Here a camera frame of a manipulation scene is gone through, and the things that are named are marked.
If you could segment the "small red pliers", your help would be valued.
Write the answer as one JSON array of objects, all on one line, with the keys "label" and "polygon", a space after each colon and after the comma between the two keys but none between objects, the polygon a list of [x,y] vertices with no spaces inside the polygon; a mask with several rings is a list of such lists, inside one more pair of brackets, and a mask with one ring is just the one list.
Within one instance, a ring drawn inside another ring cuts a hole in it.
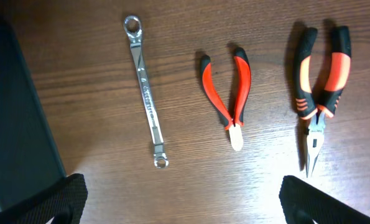
[{"label": "small red pliers", "polygon": [[235,151],[240,151],[244,146],[241,128],[244,126],[244,109],[251,89],[252,73],[246,51],[235,45],[232,53],[235,74],[231,83],[229,107],[225,107],[216,91],[211,71],[211,58],[207,54],[200,59],[200,78],[206,97],[228,132],[231,147]]}]

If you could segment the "silver double ring wrench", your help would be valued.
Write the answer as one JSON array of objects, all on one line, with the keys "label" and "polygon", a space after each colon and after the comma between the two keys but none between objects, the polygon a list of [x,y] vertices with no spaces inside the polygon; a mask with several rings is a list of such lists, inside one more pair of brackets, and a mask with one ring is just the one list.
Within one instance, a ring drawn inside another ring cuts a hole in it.
[{"label": "silver double ring wrench", "polygon": [[169,160],[164,149],[164,139],[160,129],[149,77],[142,53],[143,30],[141,20],[135,15],[129,15],[124,20],[124,30],[129,39],[129,48],[136,68],[144,108],[154,145],[154,165],[158,169],[169,166]]}]

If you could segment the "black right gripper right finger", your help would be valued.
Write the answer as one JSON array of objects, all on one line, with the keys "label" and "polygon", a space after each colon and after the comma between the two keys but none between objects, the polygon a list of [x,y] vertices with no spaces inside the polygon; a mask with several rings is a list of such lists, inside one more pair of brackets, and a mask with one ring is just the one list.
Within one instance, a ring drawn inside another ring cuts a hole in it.
[{"label": "black right gripper right finger", "polygon": [[292,175],[283,178],[279,198],[288,224],[370,223],[369,216]]}]

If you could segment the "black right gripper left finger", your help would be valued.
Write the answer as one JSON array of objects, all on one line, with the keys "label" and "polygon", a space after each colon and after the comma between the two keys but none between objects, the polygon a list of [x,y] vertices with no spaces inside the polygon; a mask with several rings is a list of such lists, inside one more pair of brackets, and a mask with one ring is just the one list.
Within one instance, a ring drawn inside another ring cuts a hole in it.
[{"label": "black right gripper left finger", "polygon": [[36,196],[0,213],[0,223],[79,224],[88,190],[82,174],[72,174]]}]

